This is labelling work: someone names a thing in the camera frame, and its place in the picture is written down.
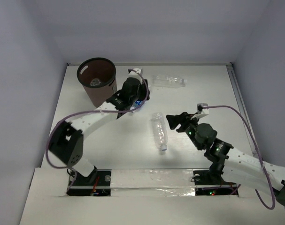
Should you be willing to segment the clear bottle blue cap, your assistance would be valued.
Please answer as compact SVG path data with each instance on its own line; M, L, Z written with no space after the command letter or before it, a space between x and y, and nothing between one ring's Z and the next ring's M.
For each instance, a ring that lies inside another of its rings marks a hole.
M151 119L154 141L160 151L167 150L168 135L164 116L161 112L156 112L152 115Z

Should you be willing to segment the blue label bottle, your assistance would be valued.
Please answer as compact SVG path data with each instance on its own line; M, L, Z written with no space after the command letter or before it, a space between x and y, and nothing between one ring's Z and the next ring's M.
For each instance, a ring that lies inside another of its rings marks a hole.
M91 87L98 87L102 84L101 80L99 78L94 78L90 82Z
M130 108L131 113L138 112L142 107L141 105L143 105L143 101L135 101Z

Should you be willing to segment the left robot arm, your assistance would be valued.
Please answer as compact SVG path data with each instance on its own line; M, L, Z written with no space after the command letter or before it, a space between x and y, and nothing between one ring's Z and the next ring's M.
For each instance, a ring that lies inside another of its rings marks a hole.
M54 169L69 169L85 185L96 180L97 167L83 156L84 140L97 129L136 111L137 100L149 99L147 81L140 75L127 78L123 87L92 111L77 112L61 119L46 144L46 162Z

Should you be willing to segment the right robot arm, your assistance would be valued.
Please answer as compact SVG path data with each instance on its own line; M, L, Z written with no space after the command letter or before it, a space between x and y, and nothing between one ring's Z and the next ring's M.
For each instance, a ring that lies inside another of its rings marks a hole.
M204 150L212 165L208 178L218 184L221 181L241 184L270 194L285 206L285 167L260 162L231 144L217 138L217 131L208 123L199 123L197 114L186 112L166 115L171 130L186 133L196 149Z

